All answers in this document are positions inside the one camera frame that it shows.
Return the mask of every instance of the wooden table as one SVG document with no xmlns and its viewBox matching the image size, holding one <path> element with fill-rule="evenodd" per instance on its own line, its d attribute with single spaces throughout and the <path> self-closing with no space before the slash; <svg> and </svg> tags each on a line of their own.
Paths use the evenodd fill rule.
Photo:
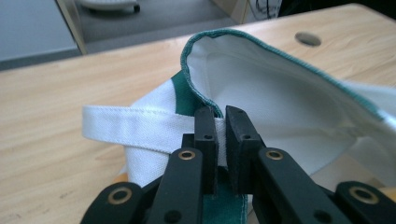
<svg viewBox="0 0 396 224">
<path fill-rule="evenodd" d="M 396 23 L 350 5 L 234 27 L 334 77 L 396 86 Z M 319 47 L 296 42 L 318 35 Z M 188 36 L 0 73 L 0 223 L 78 223 L 124 164 L 81 136 L 83 105 L 129 105 L 179 69 Z"/>
</svg>

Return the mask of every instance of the black object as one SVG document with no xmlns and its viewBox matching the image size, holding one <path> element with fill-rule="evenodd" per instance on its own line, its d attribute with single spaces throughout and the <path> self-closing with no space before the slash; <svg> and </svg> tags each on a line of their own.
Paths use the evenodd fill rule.
<svg viewBox="0 0 396 224">
<path fill-rule="evenodd" d="M 396 223 L 396 203 L 360 182 L 335 193 L 316 185 L 297 162 L 267 147 L 247 113 L 226 108 L 226 147 L 235 194 L 252 194 L 260 223 Z M 163 177 L 144 188 L 117 183 L 104 189 L 81 223 L 202 223 L 203 194 L 216 194 L 218 140 L 213 112 L 195 113 Z"/>
</svg>

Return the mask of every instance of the round metal joint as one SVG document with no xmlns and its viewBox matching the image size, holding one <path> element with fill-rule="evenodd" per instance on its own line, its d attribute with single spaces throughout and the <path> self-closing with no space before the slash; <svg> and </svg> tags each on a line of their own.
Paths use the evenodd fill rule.
<svg viewBox="0 0 396 224">
<path fill-rule="evenodd" d="M 265 156 L 274 161 L 280 161 L 283 159 L 283 154 L 280 151 L 276 150 L 267 151 L 265 153 Z"/>
<path fill-rule="evenodd" d="M 111 204 L 122 204 L 126 203 L 132 197 L 132 191 L 125 187 L 119 187 L 113 189 L 108 195 L 107 200 Z"/>
<path fill-rule="evenodd" d="M 178 153 L 178 157 L 183 161 L 189 161 L 195 158 L 195 152 L 190 150 L 184 150 Z"/>
<path fill-rule="evenodd" d="M 363 187 L 351 187 L 349 193 L 362 203 L 376 204 L 379 202 L 379 198 L 374 193 Z"/>
</svg>

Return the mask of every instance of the gray floor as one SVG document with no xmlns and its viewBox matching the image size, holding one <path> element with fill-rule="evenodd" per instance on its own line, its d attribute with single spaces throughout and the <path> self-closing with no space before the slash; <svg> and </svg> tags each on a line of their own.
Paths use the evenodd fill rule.
<svg viewBox="0 0 396 224">
<path fill-rule="evenodd" d="M 141 0 L 141 10 L 91 13 L 76 3 L 89 53 L 236 25 L 210 0 Z"/>
</svg>

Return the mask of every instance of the white fabric bag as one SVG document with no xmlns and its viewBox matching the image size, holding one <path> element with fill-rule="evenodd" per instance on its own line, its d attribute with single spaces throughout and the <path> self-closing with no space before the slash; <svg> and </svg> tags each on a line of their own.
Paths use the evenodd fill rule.
<svg viewBox="0 0 396 224">
<path fill-rule="evenodd" d="M 396 90 L 337 81 L 235 30 L 192 37 L 181 68 L 130 107 L 83 108 L 83 135 L 124 145 L 130 181 L 145 186 L 162 175 L 182 134 L 193 133 L 198 105 L 218 116 L 219 166 L 226 166 L 224 110 L 233 105 L 268 147 L 288 151 L 309 175 L 359 144 L 357 161 L 396 186 Z"/>
</svg>

